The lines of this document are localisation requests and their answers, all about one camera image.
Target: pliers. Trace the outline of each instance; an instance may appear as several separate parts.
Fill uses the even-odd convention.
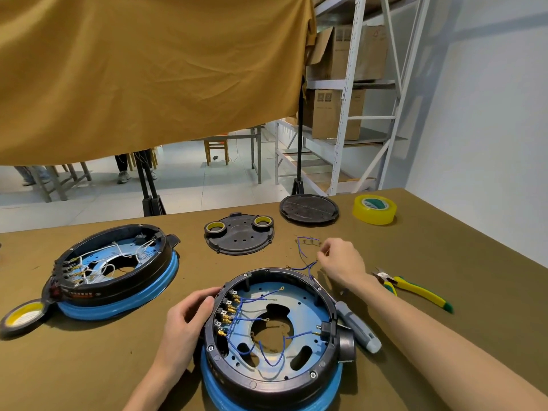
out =
[[[433,292],[413,283],[410,283],[403,279],[403,277],[391,277],[383,269],[376,268],[377,272],[374,272],[373,275],[379,280],[379,282],[396,297],[398,293],[396,292],[395,287],[401,290],[407,290],[411,293],[420,295],[421,297],[426,298],[435,305],[441,307],[443,310],[453,313],[453,306],[445,301],[442,297],[434,294]]]

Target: clear tape roll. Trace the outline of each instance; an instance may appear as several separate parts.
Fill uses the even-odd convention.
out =
[[[397,208],[392,200],[385,197],[361,194],[354,199],[352,214],[371,225],[388,225],[394,220]]]

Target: tiled floor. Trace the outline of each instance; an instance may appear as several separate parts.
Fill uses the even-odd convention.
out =
[[[225,165],[222,150],[212,151],[219,160],[206,165],[201,141],[168,144],[158,156],[154,182],[168,214],[196,210],[235,207],[255,203],[278,202],[291,191],[293,178],[281,178],[274,184],[274,143],[263,143],[263,184],[251,168],[250,140],[229,141]],[[280,173],[285,173],[282,164]],[[11,166],[0,166],[0,232],[48,228],[140,217],[142,192],[136,172],[132,179],[117,185],[118,170],[114,157],[88,162],[93,181],[80,183],[59,201],[52,193],[45,203],[37,190],[21,186],[22,179]]]

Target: black tripod stand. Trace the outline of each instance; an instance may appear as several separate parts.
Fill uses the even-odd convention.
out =
[[[136,151],[134,155],[135,165],[137,166],[137,172],[139,173],[139,180],[141,182],[142,195],[144,196],[142,200],[143,214],[145,216],[165,215],[166,210],[164,209],[162,199],[156,193],[156,187],[154,187],[154,180],[152,179],[152,173],[150,173],[150,167],[148,166],[146,151]],[[148,195],[146,180],[148,180],[151,196]]]
[[[301,161],[303,159],[303,113],[305,98],[303,96],[304,78],[301,81],[301,88],[299,89],[299,113],[298,119],[298,141],[297,141],[297,178],[293,181],[293,189],[291,194],[304,194],[305,187],[303,185],[303,179],[301,178]]]

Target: screwdriver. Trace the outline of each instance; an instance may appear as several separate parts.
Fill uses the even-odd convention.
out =
[[[318,284],[320,287],[322,286],[314,276],[312,278],[316,282],[316,284]],[[346,323],[346,325],[354,331],[354,337],[356,338],[360,346],[362,346],[364,349],[368,350],[371,353],[378,352],[382,345],[379,338],[375,336],[369,326],[367,326],[363,320],[356,316],[356,314],[352,310],[350,310],[350,308],[344,301],[335,301],[335,299],[331,297],[330,293],[328,293],[327,291],[325,291],[325,293],[335,304],[335,309],[337,310],[343,321]]]

